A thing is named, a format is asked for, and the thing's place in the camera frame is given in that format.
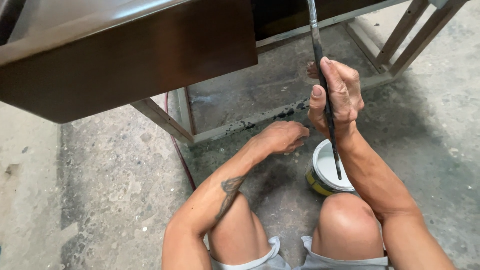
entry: wooden leg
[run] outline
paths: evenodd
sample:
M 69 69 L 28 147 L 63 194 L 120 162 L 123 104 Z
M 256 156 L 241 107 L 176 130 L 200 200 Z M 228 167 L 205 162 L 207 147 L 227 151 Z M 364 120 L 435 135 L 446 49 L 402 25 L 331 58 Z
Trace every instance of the wooden leg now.
M 130 103 L 135 109 L 183 143 L 193 143 L 193 136 L 164 112 L 151 98 Z
M 375 61 L 377 65 L 389 63 L 393 54 L 396 52 L 398 47 L 400 47 L 402 42 L 412 30 L 413 26 L 417 23 L 417 21 L 427 9 L 428 5 L 429 2 L 427 0 L 412 1 L 412 3 L 405 11 L 405 14 L 403 14 L 392 34 L 388 38 L 387 42 L 380 50 L 380 53 L 378 54 Z
M 427 47 L 445 24 L 457 13 L 464 3 L 436 10 L 390 68 L 394 78 L 398 78 L 412 64 L 415 58 Z
M 177 93 L 179 95 L 181 125 L 186 131 L 188 131 L 188 133 L 195 135 L 190 103 L 188 101 L 187 87 L 177 89 Z

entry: paint bucket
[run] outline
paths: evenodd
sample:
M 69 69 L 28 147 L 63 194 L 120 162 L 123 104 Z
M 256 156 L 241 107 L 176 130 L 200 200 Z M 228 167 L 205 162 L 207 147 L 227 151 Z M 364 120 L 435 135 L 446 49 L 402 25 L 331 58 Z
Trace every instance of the paint bucket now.
M 355 188 L 348 180 L 341 160 L 340 171 L 342 180 L 338 179 L 336 173 L 332 143 L 326 139 L 313 152 L 313 157 L 305 168 L 305 179 L 316 192 L 325 196 L 339 192 L 355 191 Z

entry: paintbrush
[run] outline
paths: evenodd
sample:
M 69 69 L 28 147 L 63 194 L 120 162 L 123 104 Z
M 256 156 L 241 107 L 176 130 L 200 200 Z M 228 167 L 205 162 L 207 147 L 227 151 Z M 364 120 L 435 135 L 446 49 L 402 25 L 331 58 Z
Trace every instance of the paintbrush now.
M 340 162 L 338 160 L 338 151 L 336 149 L 335 140 L 335 126 L 333 123 L 332 104 L 330 103 L 330 96 L 328 95 L 328 85 L 325 76 L 320 69 L 320 59 L 324 56 L 322 52 L 322 43 L 320 42 L 320 31 L 317 24 L 317 10 L 315 8 L 315 0 L 307 0 L 308 8 L 310 10 L 310 31 L 312 32 L 313 53 L 315 54 L 315 64 L 318 70 L 318 79 L 320 86 L 325 89 L 326 103 L 325 116 L 327 118 L 328 132 L 330 134 L 330 141 L 332 142 L 333 157 L 335 159 L 336 173 L 338 179 L 342 180 L 342 173 L 340 171 Z

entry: concrete floor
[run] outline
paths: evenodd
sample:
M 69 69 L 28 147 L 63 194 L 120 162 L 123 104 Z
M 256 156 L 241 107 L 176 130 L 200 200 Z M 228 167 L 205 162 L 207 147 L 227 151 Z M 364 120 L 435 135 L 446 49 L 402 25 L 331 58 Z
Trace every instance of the concrete floor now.
M 407 5 L 357 20 L 380 46 Z M 362 76 L 370 74 L 372 67 L 344 34 L 337 26 L 322 31 L 325 50 L 333 59 L 354 65 Z M 308 47 L 308 42 L 298 43 L 302 39 L 295 42 L 295 48 Z M 270 64 L 272 73 L 284 72 L 284 76 L 276 74 L 279 77 L 270 81 L 265 74 L 256 79 L 246 76 L 254 88 L 244 88 L 243 94 L 231 99 L 253 103 L 236 102 L 246 104 L 244 117 L 274 108 L 283 98 L 286 104 L 291 95 L 310 92 L 313 81 L 301 68 L 311 59 L 310 52 L 293 49 L 288 54 L 289 46 L 293 45 L 259 56 L 262 65 L 275 59 L 275 53 L 286 55 Z M 405 182 L 433 236 L 463 270 L 480 269 L 479 55 L 480 1 L 473 0 L 400 79 L 363 93 L 366 106 L 358 121 L 366 140 Z M 295 57 L 297 62 L 288 60 Z M 276 78 L 287 81 L 272 85 Z M 219 78 L 211 85 L 221 82 Z M 229 87 L 233 90 L 242 83 L 238 80 Z M 287 84 L 291 85 L 281 91 Z M 272 102 L 254 91 L 257 85 L 265 86 Z M 202 114 L 212 109 L 215 99 L 202 93 L 214 88 L 195 87 L 191 98 L 198 130 L 240 117 L 236 109 L 227 111 L 230 105 L 215 111 L 223 117 L 205 121 Z M 154 100 L 163 106 L 163 95 Z M 174 98 L 169 108 L 176 113 Z M 289 120 L 308 124 L 305 114 Z M 131 106 L 59 127 L 0 103 L 0 126 L 1 270 L 160 268 L 165 226 L 191 194 L 166 132 Z M 197 184 L 263 127 L 182 147 Z M 297 236 L 312 232 L 323 200 L 303 178 L 307 160 L 323 140 L 316 131 L 311 133 L 295 153 L 270 156 L 254 168 L 241 187 L 268 236 L 280 237 L 280 253 L 292 266 L 304 256 Z

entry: leg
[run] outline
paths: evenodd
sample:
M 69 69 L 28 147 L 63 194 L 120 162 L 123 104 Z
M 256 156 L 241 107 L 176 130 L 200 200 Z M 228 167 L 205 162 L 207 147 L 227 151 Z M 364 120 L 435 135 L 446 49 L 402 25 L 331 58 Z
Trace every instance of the leg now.
M 212 257 L 228 265 L 244 264 L 265 256 L 272 249 L 258 217 L 237 192 L 230 209 L 208 232 Z
M 357 196 L 329 196 L 313 232 L 312 252 L 338 260 L 384 256 L 382 236 L 370 206 Z

